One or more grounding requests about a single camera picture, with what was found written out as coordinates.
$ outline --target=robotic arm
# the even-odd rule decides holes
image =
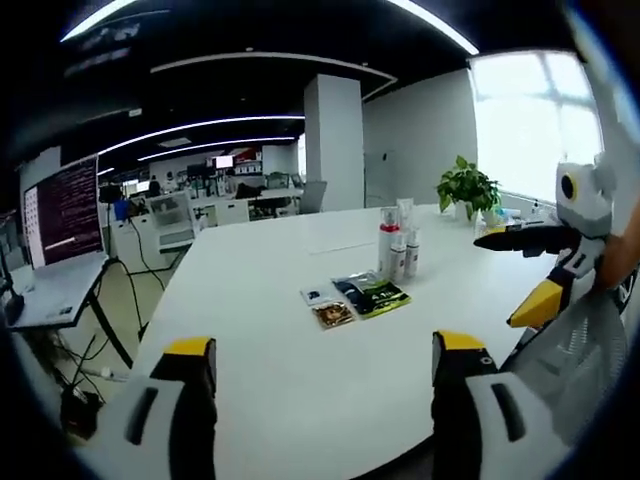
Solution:
[[[541,327],[592,289],[611,232],[615,188],[603,154],[595,165],[561,163],[555,215],[498,227],[474,242],[490,250],[521,250],[525,256],[558,254],[554,269],[509,317],[509,325]]]

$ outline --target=person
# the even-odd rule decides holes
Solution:
[[[173,193],[178,190],[178,183],[173,178],[173,172],[167,172],[167,180],[164,182],[165,193]]]
[[[640,200],[636,203],[622,236],[610,235],[596,274],[595,290],[620,284],[640,263]]]
[[[159,197],[160,196],[160,182],[156,179],[155,175],[151,176],[151,181],[149,182],[149,197]]]

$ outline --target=green plant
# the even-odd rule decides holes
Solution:
[[[486,212],[500,204],[498,182],[489,180],[475,163],[467,162],[460,155],[455,166],[442,174],[436,190],[440,197],[440,212],[444,212],[451,203],[465,202],[469,220],[473,212]]]

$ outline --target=white desk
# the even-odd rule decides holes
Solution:
[[[267,200],[273,198],[294,198],[301,197],[302,190],[297,188],[274,188],[273,190],[263,190],[262,195],[255,198],[247,198],[250,202],[255,200]],[[200,197],[191,199],[191,207],[192,208],[206,208],[212,207],[220,202],[226,202],[228,200],[235,199],[235,195],[225,195],[222,197]]]
[[[433,433],[435,330],[478,336],[499,364],[510,353],[522,331],[506,319],[554,257],[482,250],[471,227],[437,207],[417,213],[419,273],[404,286],[412,303],[328,331],[300,289],[375,267],[378,209],[232,225],[197,238],[156,309],[134,372],[150,373],[174,339],[217,339],[218,478],[362,475]]]

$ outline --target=white flower pot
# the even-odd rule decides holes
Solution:
[[[500,215],[493,211],[482,212],[482,218],[487,227],[495,227],[501,223]]]
[[[475,224],[477,217],[478,212],[473,212],[473,215],[471,215],[471,220],[469,220],[467,218],[467,207],[465,202],[456,202],[456,220],[463,223]]]

